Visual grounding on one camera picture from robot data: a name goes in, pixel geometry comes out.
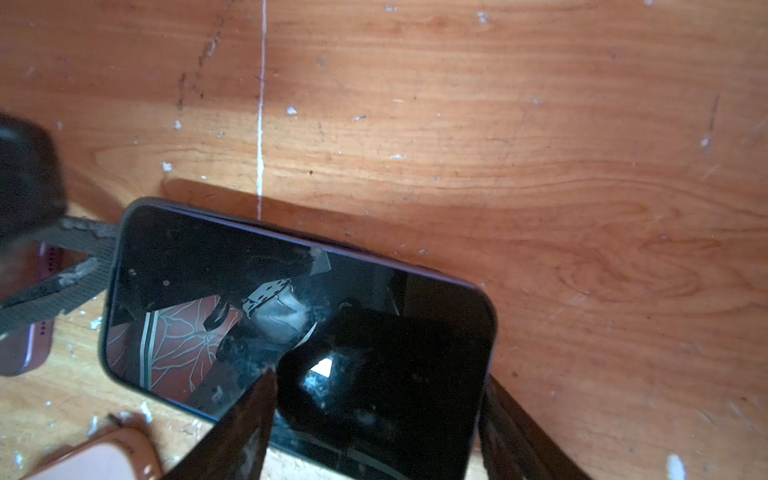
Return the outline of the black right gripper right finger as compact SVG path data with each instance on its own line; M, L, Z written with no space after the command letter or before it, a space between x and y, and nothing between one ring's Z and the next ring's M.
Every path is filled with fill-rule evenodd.
M484 390L478 432L491 480L590 478L493 376Z

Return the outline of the purple black phone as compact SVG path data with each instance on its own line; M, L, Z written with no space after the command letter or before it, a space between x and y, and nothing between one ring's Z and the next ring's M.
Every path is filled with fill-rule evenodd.
M276 448L356 479L461 479L496 333L466 281L149 198L118 226L101 358L210 420L273 370Z

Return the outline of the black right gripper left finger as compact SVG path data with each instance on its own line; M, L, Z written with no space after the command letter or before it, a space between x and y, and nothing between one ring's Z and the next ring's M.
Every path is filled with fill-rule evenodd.
M276 373L269 368L164 479L258 479L276 406Z

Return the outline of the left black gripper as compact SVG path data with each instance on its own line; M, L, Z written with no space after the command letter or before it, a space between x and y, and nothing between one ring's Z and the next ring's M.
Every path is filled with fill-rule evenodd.
M26 120L1 116L1 244L40 230L68 208L54 141ZM86 258L1 303L1 331L68 313L106 290L113 274L118 226L63 216L35 234L37 240Z

